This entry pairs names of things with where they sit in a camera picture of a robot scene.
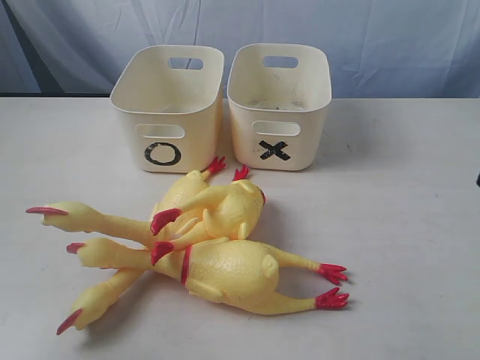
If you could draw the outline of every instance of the rubber chicken neck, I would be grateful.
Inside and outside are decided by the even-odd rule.
[[[245,166],[235,171],[231,184],[210,186],[210,176],[224,167],[224,158],[216,157],[205,171],[194,170],[177,180],[154,206],[150,221],[102,214],[81,202],[57,202],[26,211],[42,214],[44,225],[66,232],[97,232],[144,246],[132,249],[106,237],[67,246],[83,266],[118,271],[79,295],[57,335],[71,326],[84,329],[102,317],[145,271],[179,281],[191,295],[255,314],[347,306],[349,295],[339,294],[339,287],[313,298],[291,298],[276,291],[281,267],[307,269],[336,285],[347,280],[346,269],[248,240],[265,195],[246,179]]]

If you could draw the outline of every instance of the x symbol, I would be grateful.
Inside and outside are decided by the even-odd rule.
[[[262,146],[263,148],[267,149],[267,151],[265,151],[261,156],[260,158],[262,160],[265,160],[265,159],[268,159],[270,158],[272,155],[277,155],[280,159],[284,160],[284,161],[287,161],[288,159],[290,159],[290,156],[288,154],[285,154],[282,149],[287,147],[288,145],[283,142],[283,141],[280,141],[280,142],[277,142],[276,145],[270,145],[269,143],[265,142],[265,141],[260,141],[259,143],[260,146]]]

